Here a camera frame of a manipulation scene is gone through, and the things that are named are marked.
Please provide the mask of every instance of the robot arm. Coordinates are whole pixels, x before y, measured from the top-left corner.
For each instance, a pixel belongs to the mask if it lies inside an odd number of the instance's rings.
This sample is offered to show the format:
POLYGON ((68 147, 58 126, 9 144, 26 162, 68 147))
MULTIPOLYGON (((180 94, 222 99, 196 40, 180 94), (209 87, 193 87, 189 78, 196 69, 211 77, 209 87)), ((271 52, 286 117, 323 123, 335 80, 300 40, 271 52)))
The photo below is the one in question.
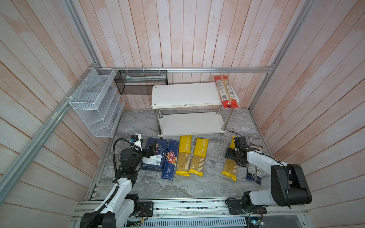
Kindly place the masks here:
POLYGON ((113 163, 115 169, 114 186, 105 200, 92 213, 85 213, 81 219, 80 228, 94 228, 101 225, 103 228, 123 227, 127 218, 139 215, 139 198, 137 194, 129 194, 138 175, 137 166, 143 157, 154 156, 156 142, 149 150, 142 149, 141 134, 134 134, 130 140, 117 139, 113 144, 113 163), (120 167, 115 164, 114 150, 118 141, 128 142, 131 148, 123 149, 120 153, 120 167))
POLYGON ((247 161, 271 175, 271 188, 249 193, 252 205, 308 204, 312 195, 301 167, 279 162, 260 151, 247 152, 247 161))
POLYGON ((312 201, 306 178, 299 165, 280 162, 250 148, 245 137, 234 138, 234 144, 234 149, 227 149, 226 158, 231 158, 243 166, 249 162, 271 175, 270 189, 244 193, 241 204, 247 213, 259 205, 290 207, 290 205, 309 204, 312 201))

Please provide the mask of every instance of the blue pasta box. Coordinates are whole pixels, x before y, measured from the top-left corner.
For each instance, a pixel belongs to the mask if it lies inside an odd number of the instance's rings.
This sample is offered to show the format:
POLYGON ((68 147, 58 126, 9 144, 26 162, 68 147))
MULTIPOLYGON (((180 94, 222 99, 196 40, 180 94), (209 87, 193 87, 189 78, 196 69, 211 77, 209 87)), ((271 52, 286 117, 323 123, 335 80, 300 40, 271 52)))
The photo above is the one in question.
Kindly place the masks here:
POLYGON ((175 164, 177 161, 177 154, 179 151, 179 141, 170 140, 169 148, 166 153, 166 161, 164 170, 162 171, 162 179, 173 180, 175 174, 175 164))
POLYGON ((167 152, 167 140, 149 138, 145 149, 148 150, 148 146, 152 145, 155 141, 157 141, 156 154, 149 158, 143 158, 141 169, 162 172, 167 152))

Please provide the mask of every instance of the pink wood plank wall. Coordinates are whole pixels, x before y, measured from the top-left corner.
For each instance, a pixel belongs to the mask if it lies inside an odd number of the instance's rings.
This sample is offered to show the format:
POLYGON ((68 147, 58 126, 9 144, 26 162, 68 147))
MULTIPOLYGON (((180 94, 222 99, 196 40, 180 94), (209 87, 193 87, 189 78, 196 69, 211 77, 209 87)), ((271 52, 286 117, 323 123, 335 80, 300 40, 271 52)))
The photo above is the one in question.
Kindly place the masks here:
POLYGON ((318 1, 253 109, 274 157, 303 168, 316 227, 365 226, 364 12, 318 1))
MULTIPOLYGON (((73 0, 104 67, 270 66, 303 0, 73 0)), ((226 74, 249 107, 266 74, 226 74)), ((216 74, 169 74, 169 83, 216 74)), ((126 109, 150 108, 124 96, 126 109)))
MULTIPOLYGON (((91 63, 62 1, 0 1, 0 176, 91 63)), ((0 226, 68 227, 104 147, 70 110, 1 205, 0 226)))

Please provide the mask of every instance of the two-tier white shelf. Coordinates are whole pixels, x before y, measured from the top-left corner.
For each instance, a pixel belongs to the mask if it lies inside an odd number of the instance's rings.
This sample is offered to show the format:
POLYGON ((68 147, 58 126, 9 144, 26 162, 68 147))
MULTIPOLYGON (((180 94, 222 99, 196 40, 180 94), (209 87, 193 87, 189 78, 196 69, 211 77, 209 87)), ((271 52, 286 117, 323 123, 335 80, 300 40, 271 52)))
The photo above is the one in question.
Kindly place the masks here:
POLYGON ((220 113, 222 102, 215 82, 155 85, 152 88, 151 107, 155 109, 160 137, 225 133, 233 111, 230 109, 227 119, 223 121, 220 113), (220 106, 217 112, 162 115, 160 110, 206 105, 220 106))

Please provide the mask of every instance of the pastatime pasta package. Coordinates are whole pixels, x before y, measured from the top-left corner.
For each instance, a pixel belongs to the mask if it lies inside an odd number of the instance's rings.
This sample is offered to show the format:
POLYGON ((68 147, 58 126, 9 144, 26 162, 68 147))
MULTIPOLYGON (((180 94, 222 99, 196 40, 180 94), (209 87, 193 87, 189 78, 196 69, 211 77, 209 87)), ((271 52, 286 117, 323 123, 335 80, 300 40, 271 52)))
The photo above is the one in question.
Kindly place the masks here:
POLYGON ((179 156, 176 164, 176 175, 189 177, 191 135, 180 136, 179 156))
MULTIPOLYGON (((232 141, 231 141, 231 145, 229 148, 234 149, 234 136, 232 137, 232 141)), ((222 175, 226 175, 227 177, 232 178, 234 181, 237 180, 237 169, 238 169, 238 165, 237 163, 232 160, 227 158, 224 167, 223 167, 223 171, 222 171, 222 175)))
POLYGON ((209 139, 196 138, 196 144, 191 161, 189 173, 194 173, 198 176, 203 176, 203 169, 205 163, 205 157, 207 155, 209 139))

